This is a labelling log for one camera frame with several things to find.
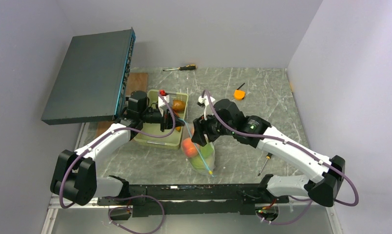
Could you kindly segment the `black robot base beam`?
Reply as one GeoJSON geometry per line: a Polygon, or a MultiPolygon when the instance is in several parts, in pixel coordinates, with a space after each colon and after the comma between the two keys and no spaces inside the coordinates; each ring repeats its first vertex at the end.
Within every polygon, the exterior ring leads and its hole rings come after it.
{"type": "Polygon", "coordinates": [[[100,206],[130,206],[133,217],[237,213],[255,215],[261,205],[286,204],[286,195],[273,197],[256,183],[130,185],[121,200],[100,197],[100,206]]]}

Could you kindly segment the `peach toy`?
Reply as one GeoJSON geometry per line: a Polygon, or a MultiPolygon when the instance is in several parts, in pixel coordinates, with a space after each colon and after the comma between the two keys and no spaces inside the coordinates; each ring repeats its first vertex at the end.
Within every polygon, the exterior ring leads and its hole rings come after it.
{"type": "Polygon", "coordinates": [[[183,153],[188,157],[192,158],[198,155],[198,147],[193,144],[191,138],[185,138],[181,143],[181,149],[183,153]]]}

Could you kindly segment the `clear zip top bag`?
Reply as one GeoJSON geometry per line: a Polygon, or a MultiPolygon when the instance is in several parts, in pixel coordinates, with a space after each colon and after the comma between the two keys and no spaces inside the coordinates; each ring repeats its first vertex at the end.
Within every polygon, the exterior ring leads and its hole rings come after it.
{"type": "MultiPolygon", "coordinates": [[[[182,140],[181,141],[183,141],[185,138],[188,138],[188,137],[190,137],[190,138],[192,138],[192,136],[193,136],[193,133],[194,133],[194,126],[192,125],[192,124],[189,124],[188,122],[186,122],[185,120],[183,120],[184,121],[184,123],[185,123],[185,125],[183,126],[183,134],[182,134],[182,140]]],[[[202,158],[202,160],[204,159],[203,157],[202,157],[202,154],[201,154],[201,152],[200,152],[200,145],[198,145],[198,144],[195,144],[194,143],[194,145],[195,146],[197,146],[199,149],[198,149],[198,155],[197,156],[195,156],[195,157],[201,157],[202,158]]],[[[206,170],[204,170],[204,171],[202,171],[202,170],[196,170],[192,165],[191,165],[191,167],[192,167],[192,169],[193,170],[195,170],[197,173],[199,173],[199,174],[201,174],[201,175],[206,175],[206,176],[210,176],[210,177],[214,177],[215,175],[214,175],[214,169],[213,170],[210,170],[209,168],[208,168],[208,166],[206,165],[206,163],[205,163],[205,166],[206,166],[206,170]]]]}

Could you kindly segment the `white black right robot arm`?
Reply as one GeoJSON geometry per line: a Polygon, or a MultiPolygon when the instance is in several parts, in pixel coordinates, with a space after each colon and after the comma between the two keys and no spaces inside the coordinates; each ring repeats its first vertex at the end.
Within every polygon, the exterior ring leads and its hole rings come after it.
{"type": "Polygon", "coordinates": [[[307,196],[324,207],[332,207],[337,202],[345,178],[344,158],[309,150],[268,121],[258,116],[245,116],[228,99],[214,101],[199,97],[197,103],[204,108],[204,114],[193,121],[193,143],[205,146],[220,136],[232,136],[239,143],[270,153],[303,173],[298,176],[265,175],[258,187],[260,200],[270,202],[276,197],[292,195],[307,196]]]}

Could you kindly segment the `green leaf toy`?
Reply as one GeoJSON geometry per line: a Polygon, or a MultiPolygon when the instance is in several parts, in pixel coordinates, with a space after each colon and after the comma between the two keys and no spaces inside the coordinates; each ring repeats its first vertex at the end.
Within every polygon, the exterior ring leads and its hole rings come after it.
{"type": "Polygon", "coordinates": [[[204,159],[209,159],[215,156],[215,149],[211,142],[206,144],[205,146],[201,146],[200,152],[204,159]]]}

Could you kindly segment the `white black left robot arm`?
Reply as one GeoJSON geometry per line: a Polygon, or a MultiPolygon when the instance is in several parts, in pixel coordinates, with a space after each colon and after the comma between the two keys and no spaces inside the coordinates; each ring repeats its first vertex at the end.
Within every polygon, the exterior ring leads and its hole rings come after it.
{"type": "Polygon", "coordinates": [[[98,177],[97,167],[137,134],[156,138],[157,135],[142,130],[145,123],[159,125],[162,132],[168,130],[161,138],[168,137],[177,126],[184,124],[173,110],[172,94],[159,90],[157,95],[157,105],[152,108],[145,91],[132,92],[126,97],[118,118],[103,134],[75,151],[64,150],[59,154],[50,190],[58,195],[63,209],[75,204],[83,206],[99,197],[109,197],[118,205],[128,201],[129,182],[112,175],[98,177]]]}

